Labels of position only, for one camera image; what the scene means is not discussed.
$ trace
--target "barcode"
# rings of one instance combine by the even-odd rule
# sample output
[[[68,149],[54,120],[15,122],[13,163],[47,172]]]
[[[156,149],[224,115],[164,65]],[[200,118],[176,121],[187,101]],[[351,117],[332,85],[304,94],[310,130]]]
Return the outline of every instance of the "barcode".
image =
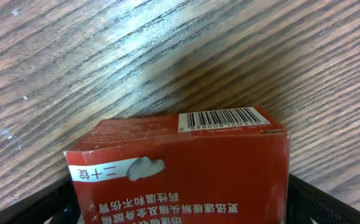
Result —
[[[179,132],[270,124],[255,108],[179,114]]]

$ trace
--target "red box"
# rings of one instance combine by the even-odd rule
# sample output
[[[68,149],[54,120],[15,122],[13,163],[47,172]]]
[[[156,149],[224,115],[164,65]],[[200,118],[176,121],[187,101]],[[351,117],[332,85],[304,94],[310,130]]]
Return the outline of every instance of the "red box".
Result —
[[[259,107],[103,120],[65,156],[86,224],[285,222],[289,137]]]

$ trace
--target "wooden surface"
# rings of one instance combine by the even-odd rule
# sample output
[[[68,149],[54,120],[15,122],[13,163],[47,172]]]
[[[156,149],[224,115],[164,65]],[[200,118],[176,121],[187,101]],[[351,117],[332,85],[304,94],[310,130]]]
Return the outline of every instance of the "wooden surface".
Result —
[[[360,210],[360,0],[0,0],[0,209],[101,119],[248,104]]]

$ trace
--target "white cloud logo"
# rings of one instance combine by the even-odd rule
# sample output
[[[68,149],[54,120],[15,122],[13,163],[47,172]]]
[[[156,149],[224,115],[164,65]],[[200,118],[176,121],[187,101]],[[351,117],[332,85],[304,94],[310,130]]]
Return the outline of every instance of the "white cloud logo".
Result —
[[[127,176],[131,181],[136,181],[140,178],[155,175],[165,169],[165,163],[162,159],[151,161],[144,156],[137,159],[128,169]]]

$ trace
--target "black mesh basket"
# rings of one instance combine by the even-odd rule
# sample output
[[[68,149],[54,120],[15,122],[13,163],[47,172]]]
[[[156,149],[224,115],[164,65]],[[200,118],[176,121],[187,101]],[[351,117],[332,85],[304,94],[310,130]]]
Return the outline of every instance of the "black mesh basket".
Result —
[[[286,224],[360,224],[360,212],[290,175]]]

